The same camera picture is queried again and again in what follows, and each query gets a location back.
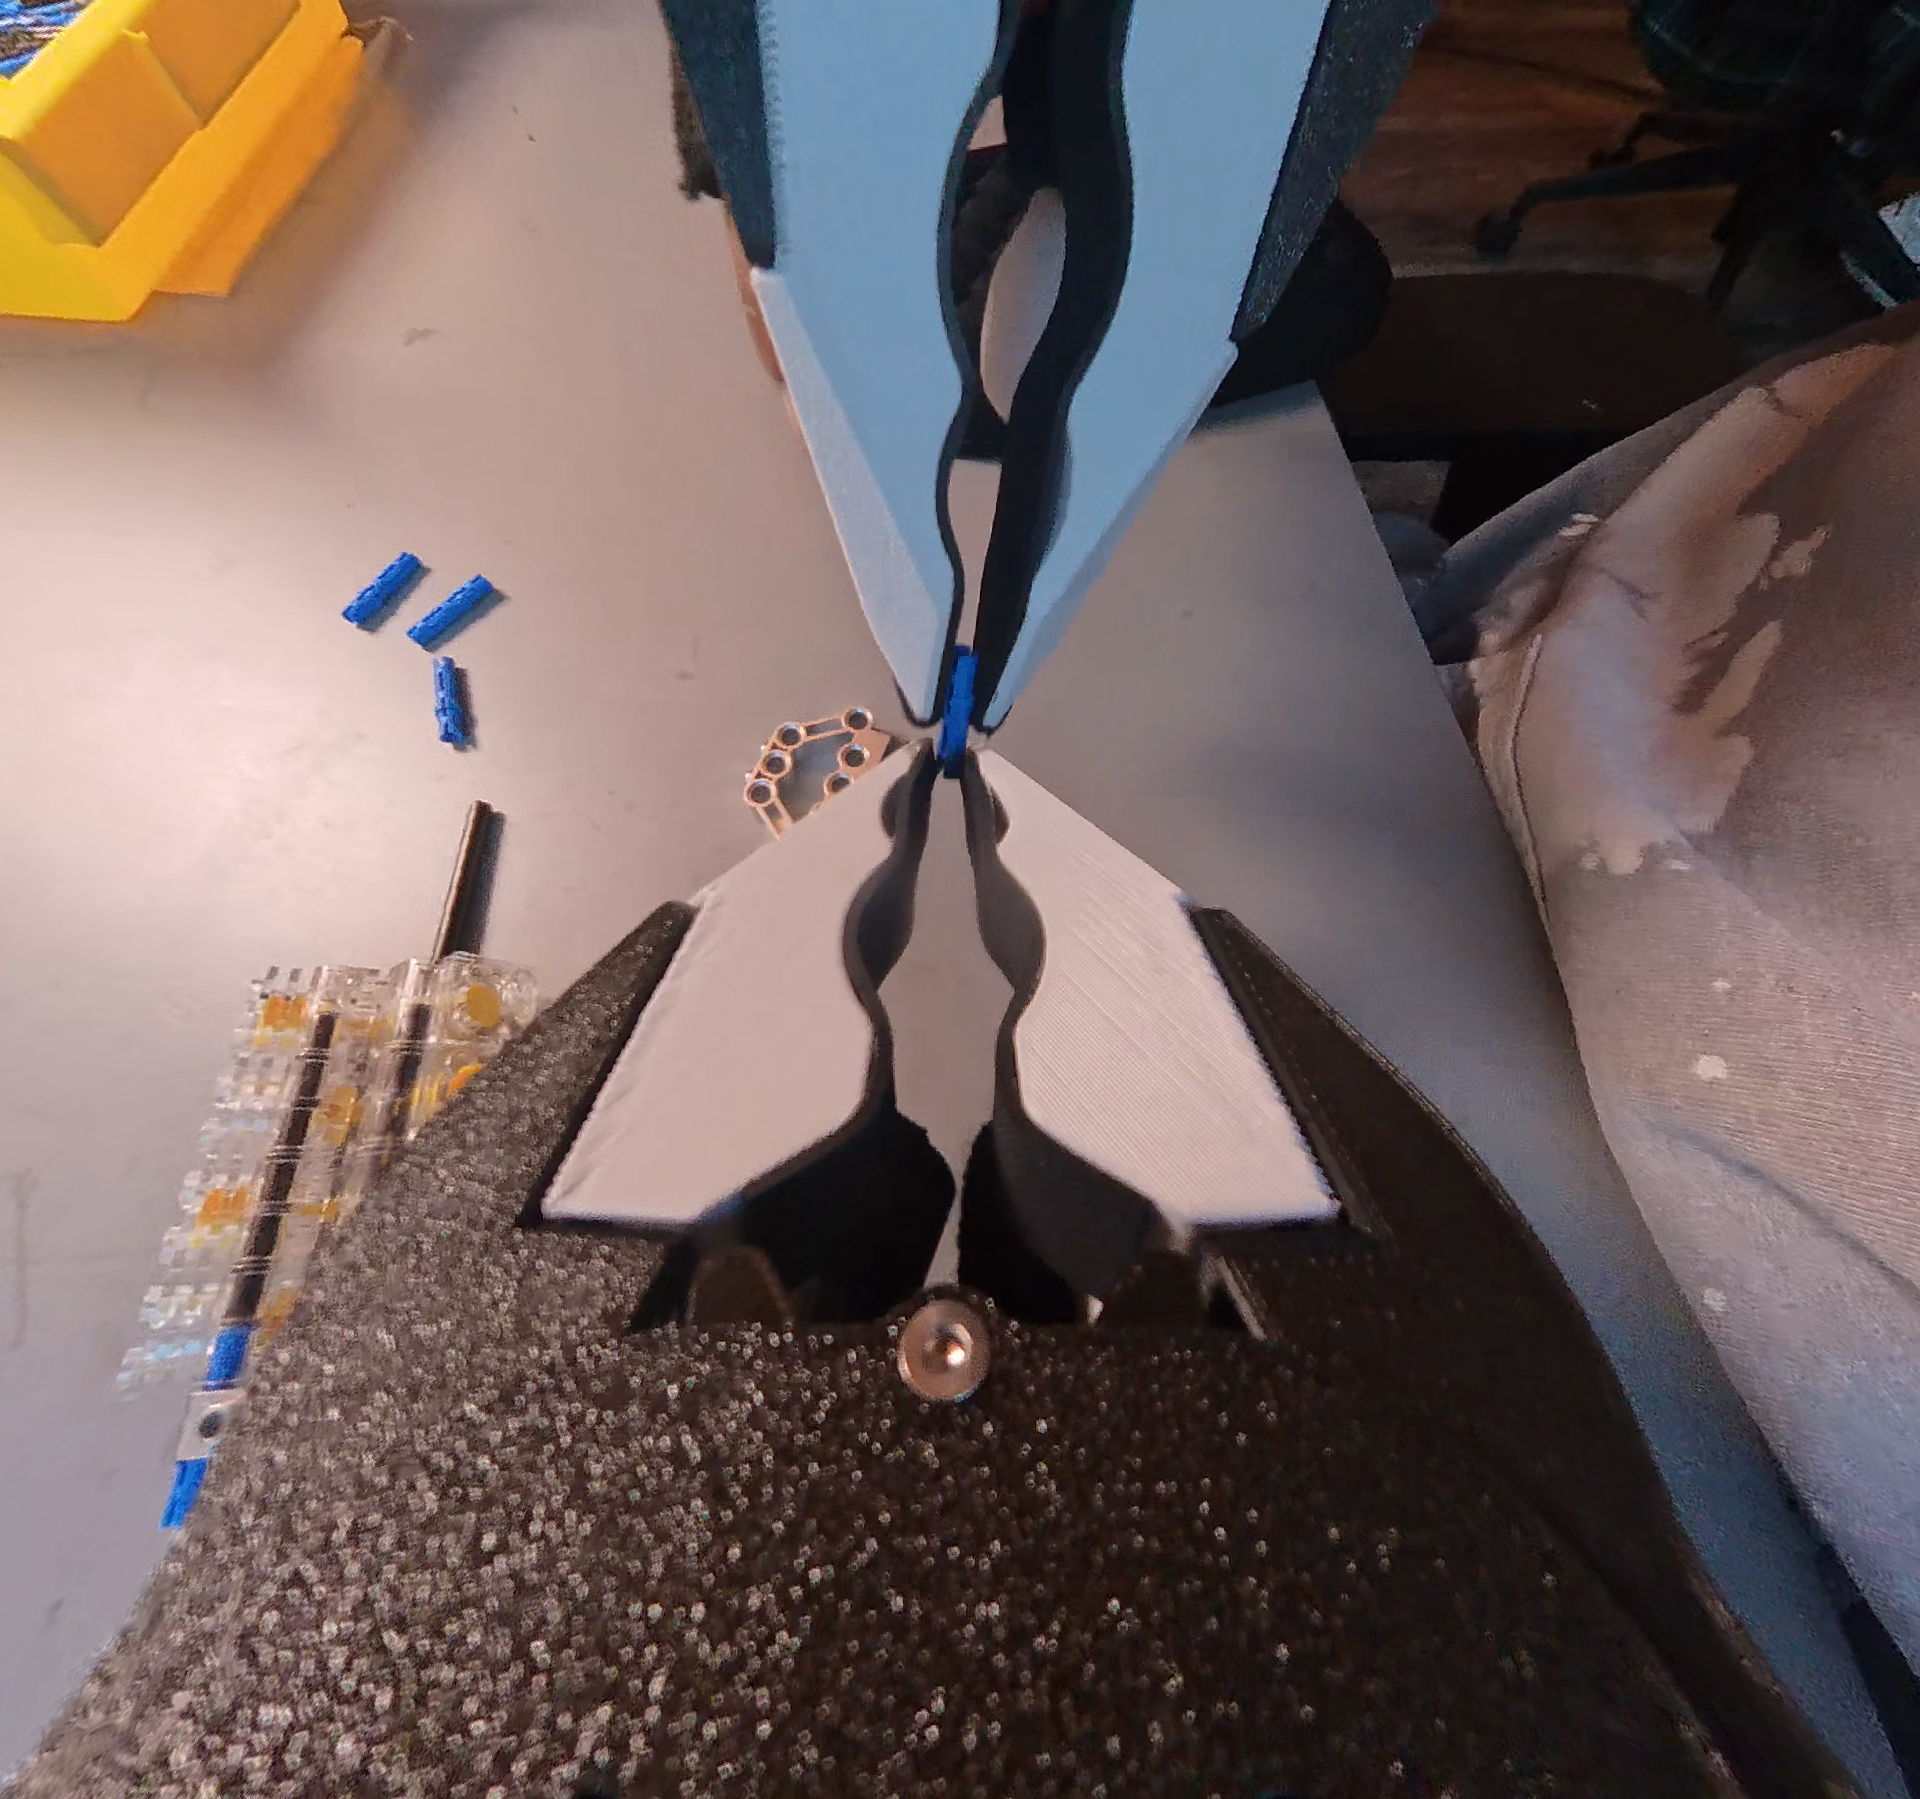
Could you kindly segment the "grey perforated toy plate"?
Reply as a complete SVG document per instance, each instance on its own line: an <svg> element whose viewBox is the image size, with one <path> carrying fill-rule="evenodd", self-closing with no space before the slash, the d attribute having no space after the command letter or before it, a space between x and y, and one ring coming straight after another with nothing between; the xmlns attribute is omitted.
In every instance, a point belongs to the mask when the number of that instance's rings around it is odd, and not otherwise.
<svg viewBox="0 0 1920 1799"><path fill-rule="evenodd" d="M901 744L867 706L782 720L745 781L745 803L771 836L872 775Z"/></svg>

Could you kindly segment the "black office chair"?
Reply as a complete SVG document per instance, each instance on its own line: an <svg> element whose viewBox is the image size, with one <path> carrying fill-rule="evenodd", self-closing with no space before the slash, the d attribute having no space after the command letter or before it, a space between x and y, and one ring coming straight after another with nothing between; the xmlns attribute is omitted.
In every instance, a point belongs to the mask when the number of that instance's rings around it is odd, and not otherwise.
<svg viewBox="0 0 1920 1799"><path fill-rule="evenodd" d="M1507 257L1528 218L1549 206L1727 187L1731 200L1712 229L1722 256L1704 293L1712 309L1726 309L1753 256L1779 235L1850 259L1893 305L1909 305L1919 296L1916 256L1880 206L1893 164L1888 147L1812 108L1764 116L1648 108L1585 172L1534 183L1504 210L1485 213L1474 246Z"/></svg>

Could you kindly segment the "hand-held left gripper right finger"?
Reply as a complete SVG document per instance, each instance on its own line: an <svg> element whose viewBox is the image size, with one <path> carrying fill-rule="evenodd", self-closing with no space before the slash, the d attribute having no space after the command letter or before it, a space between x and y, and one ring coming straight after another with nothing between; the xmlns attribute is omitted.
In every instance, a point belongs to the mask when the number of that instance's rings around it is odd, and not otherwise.
<svg viewBox="0 0 1920 1799"><path fill-rule="evenodd" d="M1173 1226L1332 1219L1183 888L1000 753L963 788L1025 1121Z"/></svg>

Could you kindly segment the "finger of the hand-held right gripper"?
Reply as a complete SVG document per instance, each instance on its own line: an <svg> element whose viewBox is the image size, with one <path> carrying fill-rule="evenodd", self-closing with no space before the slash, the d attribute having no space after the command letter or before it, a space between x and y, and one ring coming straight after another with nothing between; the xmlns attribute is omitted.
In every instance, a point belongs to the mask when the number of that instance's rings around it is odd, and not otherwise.
<svg viewBox="0 0 1920 1799"><path fill-rule="evenodd" d="M947 473L973 401L956 188L1019 0L755 0L774 257L752 276L853 581L907 713L936 719L963 568Z"/></svg>
<svg viewBox="0 0 1920 1799"><path fill-rule="evenodd" d="M1332 0L1056 0L1043 135L1062 264L1004 420L974 613L995 732L1234 357Z"/></svg>

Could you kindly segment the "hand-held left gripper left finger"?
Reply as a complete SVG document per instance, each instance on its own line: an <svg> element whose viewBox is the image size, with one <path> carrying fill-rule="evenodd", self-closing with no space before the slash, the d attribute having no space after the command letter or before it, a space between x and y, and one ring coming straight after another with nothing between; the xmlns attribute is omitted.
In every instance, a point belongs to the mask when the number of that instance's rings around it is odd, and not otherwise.
<svg viewBox="0 0 1920 1799"><path fill-rule="evenodd" d="M550 1221L705 1221L893 1090L934 750L899 750L711 881L542 1190Z"/></svg>

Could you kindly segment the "grey desk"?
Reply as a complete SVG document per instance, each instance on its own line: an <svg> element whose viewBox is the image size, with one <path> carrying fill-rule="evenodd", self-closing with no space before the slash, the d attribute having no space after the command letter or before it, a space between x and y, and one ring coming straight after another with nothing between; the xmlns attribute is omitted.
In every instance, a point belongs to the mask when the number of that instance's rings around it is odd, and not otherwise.
<svg viewBox="0 0 1920 1799"><path fill-rule="evenodd" d="M5 337L19 1639L171 1480L116 1498L47 1413L134 1296L53 1239L160 1212L125 1172L186 1162L202 984L336 959L471 793L507 958L573 980L333 1236L9 1792L1901 1795L1329 415L1205 406L947 779L689 190L661 0L380 10L372 159L263 279ZM893 1090L705 1221L545 1219L694 896L779 839L764 742L853 706L939 765ZM1025 1121L982 752L1183 888L1332 1219L1173 1226Z"/></svg>

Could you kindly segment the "black bag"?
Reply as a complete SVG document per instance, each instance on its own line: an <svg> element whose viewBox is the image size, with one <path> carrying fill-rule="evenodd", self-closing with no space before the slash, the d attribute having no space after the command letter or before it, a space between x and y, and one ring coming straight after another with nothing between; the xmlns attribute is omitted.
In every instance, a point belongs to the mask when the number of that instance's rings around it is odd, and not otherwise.
<svg viewBox="0 0 1920 1799"><path fill-rule="evenodd" d="M1380 241L1335 197L1274 312L1242 347L1244 392L1322 386L1379 337L1390 290Z"/></svg>

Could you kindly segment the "yellow corrugated box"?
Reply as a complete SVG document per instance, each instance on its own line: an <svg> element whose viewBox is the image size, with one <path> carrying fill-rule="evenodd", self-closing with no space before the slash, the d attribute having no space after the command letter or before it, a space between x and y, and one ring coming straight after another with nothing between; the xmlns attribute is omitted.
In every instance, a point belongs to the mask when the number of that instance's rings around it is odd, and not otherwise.
<svg viewBox="0 0 1920 1799"><path fill-rule="evenodd" d="M2 309L226 295L343 130L341 0L92 0L2 82Z"/></svg>

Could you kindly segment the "person in grey hoodie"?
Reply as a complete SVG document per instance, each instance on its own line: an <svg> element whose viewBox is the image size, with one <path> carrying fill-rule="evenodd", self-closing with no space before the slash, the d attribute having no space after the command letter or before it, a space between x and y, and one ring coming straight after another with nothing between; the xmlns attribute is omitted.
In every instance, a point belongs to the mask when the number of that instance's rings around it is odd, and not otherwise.
<svg viewBox="0 0 1920 1799"><path fill-rule="evenodd" d="M1412 591L1603 1131L1910 1668L1916 500L1909 305L1604 449Z"/></svg>

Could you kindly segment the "clear toy brick engine model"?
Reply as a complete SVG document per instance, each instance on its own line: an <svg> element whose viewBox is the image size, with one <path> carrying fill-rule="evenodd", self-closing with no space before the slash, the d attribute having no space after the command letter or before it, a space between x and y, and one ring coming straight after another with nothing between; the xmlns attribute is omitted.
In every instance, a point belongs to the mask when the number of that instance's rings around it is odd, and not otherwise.
<svg viewBox="0 0 1920 1799"><path fill-rule="evenodd" d="M426 953L251 984L115 1378L123 1395L186 1393L162 1531L187 1523L333 1236L539 1012L534 969L484 951L503 826L469 805Z"/></svg>

